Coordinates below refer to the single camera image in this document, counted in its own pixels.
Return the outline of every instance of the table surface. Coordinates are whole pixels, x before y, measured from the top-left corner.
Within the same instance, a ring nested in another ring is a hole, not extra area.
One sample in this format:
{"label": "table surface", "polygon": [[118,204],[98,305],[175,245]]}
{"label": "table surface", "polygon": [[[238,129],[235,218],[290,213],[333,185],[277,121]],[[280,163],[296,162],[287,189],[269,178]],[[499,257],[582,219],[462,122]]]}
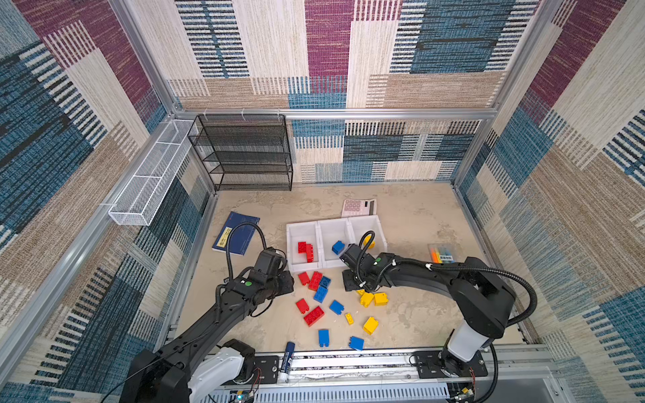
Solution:
{"label": "table surface", "polygon": [[[452,191],[446,183],[382,184],[362,186],[294,187],[291,192],[225,191],[219,194],[215,216],[181,312],[180,334],[215,302],[215,287],[227,276],[226,255],[212,245],[230,211],[260,217],[259,226],[267,245],[286,250],[286,224],[339,218],[345,199],[377,199],[377,213],[388,243],[388,252],[420,260],[430,260],[431,244],[451,244],[455,259],[482,258],[475,236]],[[232,256],[233,272],[253,266],[261,243],[257,235],[245,256]],[[364,308],[355,291],[342,286],[344,268],[322,269],[332,282],[322,304],[313,300],[314,291],[302,286],[294,275],[294,292],[275,299],[273,306],[258,318],[246,318],[222,342],[239,339],[257,351],[284,351],[288,341],[296,350],[316,350],[318,329],[329,329],[328,349],[348,349],[351,336],[365,340],[365,348],[442,346],[450,331],[463,319],[456,303],[442,295],[413,288],[381,288],[387,293],[386,306]],[[304,298],[310,309],[320,305],[325,314],[308,327],[295,303]],[[344,305],[343,315],[329,309],[332,301]],[[351,313],[349,325],[345,313]],[[373,316],[379,326],[373,335],[362,326]],[[522,343],[517,326],[506,330],[499,344]]]}

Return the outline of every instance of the white divided tray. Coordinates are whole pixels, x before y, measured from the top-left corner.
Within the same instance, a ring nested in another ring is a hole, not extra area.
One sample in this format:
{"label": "white divided tray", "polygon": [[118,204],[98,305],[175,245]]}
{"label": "white divided tray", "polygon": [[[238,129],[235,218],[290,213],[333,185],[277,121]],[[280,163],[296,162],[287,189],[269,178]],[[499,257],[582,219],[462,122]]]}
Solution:
{"label": "white divided tray", "polygon": [[[376,234],[376,245],[368,251],[373,256],[387,252],[388,243],[377,215],[287,224],[286,257],[289,270],[292,273],[300,273],[307,270],[345,267],[339,256],[332,251],[332,246],[337,241],[341,241],[345,247],[355,244],[370,230]],[[313,245],[313,262],[307,263],[306,255],[298,253],[298,242]]]}

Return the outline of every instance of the black mesh rack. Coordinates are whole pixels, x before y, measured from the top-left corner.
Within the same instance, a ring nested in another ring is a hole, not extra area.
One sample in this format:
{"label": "black mesh rack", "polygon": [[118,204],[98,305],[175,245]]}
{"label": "black mesh rack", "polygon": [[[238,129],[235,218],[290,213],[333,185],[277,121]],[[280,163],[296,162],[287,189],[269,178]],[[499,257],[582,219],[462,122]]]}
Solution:
{"label": "black mesh rack", "polygon": [[188,138],[219,190],[291,190],[283,115],[198,115]]}

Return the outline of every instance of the blue book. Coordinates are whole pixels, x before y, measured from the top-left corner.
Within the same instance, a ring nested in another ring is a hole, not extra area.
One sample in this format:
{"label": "blue book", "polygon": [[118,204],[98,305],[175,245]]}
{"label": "blue book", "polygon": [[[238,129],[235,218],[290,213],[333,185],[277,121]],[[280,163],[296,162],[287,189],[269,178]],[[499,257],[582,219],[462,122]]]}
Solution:
{"label": "blue book", "polygon": [[[226,219],[226,223],[222,227],[222,230],[219,232],[219,235],[215,239],[215,244],[213,244],[213,250],[219,250],[220,252],[226,252],[226,241],[228,240],[229,234],[233,228],[242,222],[252,222],[257,225],[260,222],[260,218],[251,217],[250,215],[238,214],[234,211],[231,211]],[[255,233],[255,228],[250,225],[245,225],[238,228],[231,238],[230,251],[234,255],[244,255],[246,253],[246,248],[248,247],[253,234]]]}

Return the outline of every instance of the white mesh basket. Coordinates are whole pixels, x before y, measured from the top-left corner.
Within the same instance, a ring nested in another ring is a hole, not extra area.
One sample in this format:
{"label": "white mesh basket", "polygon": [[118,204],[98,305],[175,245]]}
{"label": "white mesh basket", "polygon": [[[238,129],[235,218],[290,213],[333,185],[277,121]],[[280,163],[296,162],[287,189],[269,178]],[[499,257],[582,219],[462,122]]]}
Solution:
{"label": "white mesh basket", "polygon": [[173,120],[166,126],[110,208],[114,222],[141,226],[152,223],[190,150],[189,132],[197,135],[193,121]]}

